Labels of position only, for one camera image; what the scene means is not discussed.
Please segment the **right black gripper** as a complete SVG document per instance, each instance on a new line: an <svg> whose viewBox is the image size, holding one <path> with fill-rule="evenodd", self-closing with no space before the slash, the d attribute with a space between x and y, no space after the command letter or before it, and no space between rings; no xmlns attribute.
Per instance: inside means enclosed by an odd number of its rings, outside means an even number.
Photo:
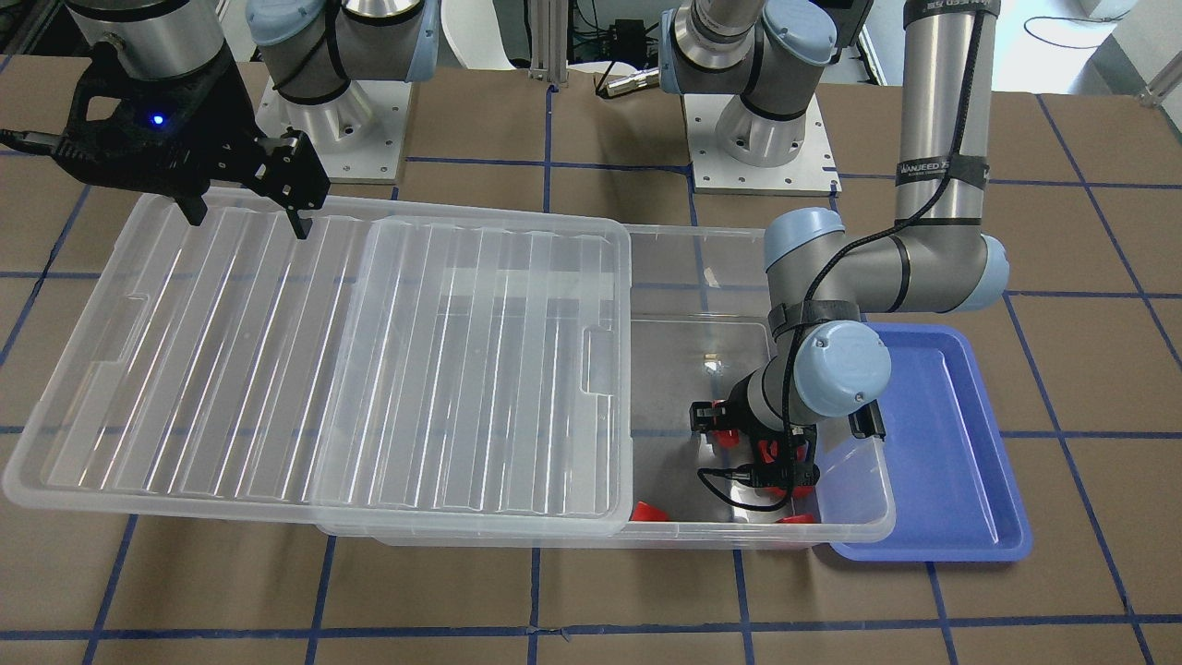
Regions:
<svg viewBox="0 0 1182 665"><path fill-rule="evenodd" d="M112 43L97 43L73 92L51 159L74 178L195 200L212 181L249 185L282 207L296 237L309 237L331 185L309 133L267 139L227 43L199 69L134 79Z"/></svg>

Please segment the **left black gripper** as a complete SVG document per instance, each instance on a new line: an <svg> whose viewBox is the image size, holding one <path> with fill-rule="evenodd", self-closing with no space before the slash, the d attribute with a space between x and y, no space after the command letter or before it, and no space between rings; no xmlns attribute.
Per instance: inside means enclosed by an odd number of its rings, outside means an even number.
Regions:
<svg viewBox="0 0 1182 665"><path fill-rule="evenodd" d="M738 409L726 400L695 400L691 403L691 428L702 435L712 446L717 446L714 432L723 441L730 435L730 441L739 441L740 433L747 433L751 442L752 462L717 471L717 478L736 481L756 490L777 493L781 500L787 497L803 498L814 493L820 480L819 467L816 467L816 425L792 426L790 432L772 432L756 425L755 430L739 428Z"/></svg>

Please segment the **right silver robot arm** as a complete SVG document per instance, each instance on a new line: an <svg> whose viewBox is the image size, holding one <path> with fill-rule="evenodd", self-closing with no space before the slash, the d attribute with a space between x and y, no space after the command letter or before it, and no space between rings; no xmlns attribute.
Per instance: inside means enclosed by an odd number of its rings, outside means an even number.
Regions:
<svg viewBox="0 0 1182 665"><path fill-rule="evenodd" d="M91 60L58 135L4 131L87 185L173 198L187 222L212 181L269 198L307 237L336 146L296 119L277 135L251 96L212 1L69 1ZM249 1L252 41L292 109L337 111L361 82L426 82L439 63L439 1Z"/></svg>

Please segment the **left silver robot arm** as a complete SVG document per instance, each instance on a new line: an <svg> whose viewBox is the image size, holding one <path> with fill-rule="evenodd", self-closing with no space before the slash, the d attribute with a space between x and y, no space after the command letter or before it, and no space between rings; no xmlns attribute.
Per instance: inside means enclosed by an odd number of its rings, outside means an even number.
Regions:
<svg viewBox="0 0 1182 665"><path fill-rule="evenodd" d="M983 235L988 130L999 1L908 1L895 219L852 237L825 207L785 213L764 235L774 356L725 400L691 405L695 432L742 433L751 462L702 467L697 478L729 506L721 481L774 490L777 511L820 477L818 429L847 417L858 439L883 437L878 408L891 357L865 314L986 308L1009 262ZM794 155L821 72L838 51L832 17L811 1L686 1L661 17L661 89L730 98L717 139L752 167Z"/></svg>

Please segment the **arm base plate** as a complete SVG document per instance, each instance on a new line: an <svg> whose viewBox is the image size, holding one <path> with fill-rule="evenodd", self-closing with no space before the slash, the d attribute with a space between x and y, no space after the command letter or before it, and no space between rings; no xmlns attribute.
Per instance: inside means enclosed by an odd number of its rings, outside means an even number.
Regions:
<svg viewBox="0 0 1182 665"><path fill-rule="evenodd" d="M843 185L818 98L805 115L772 120L736 94L682 97L696 193L837 195Z"/></svg>
<svg viewBox="0 0 1182 665"><path fill-rule="evenodd" d="M336 100L300 105L267 89L255 120L269 135L309 135L333 184L396 184L403 164L414 85L351 82Z"/></svg>

